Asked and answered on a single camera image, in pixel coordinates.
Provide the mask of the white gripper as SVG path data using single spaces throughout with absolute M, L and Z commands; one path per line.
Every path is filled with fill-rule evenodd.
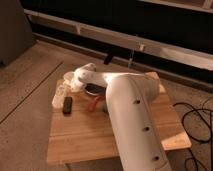
M 62 108 L 64 99 L 69 92 L 81 92 L 84 88 L 85 84 L 78 80 L 73 71 L 65 73 L 62 83 L 56 88 L 52 106 L 56 109 Z

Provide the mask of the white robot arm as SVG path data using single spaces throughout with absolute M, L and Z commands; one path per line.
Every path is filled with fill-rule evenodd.
M 63 107 L 69 92 L 81 92 L 89 83 L 106 89 L 107 109 L 123 169 L 172 171 L 149 107 L 159 95 L 159 80 L 147 74 L 98 72 L 95 64 L 88 63 L 64 74 L 52 106 Z

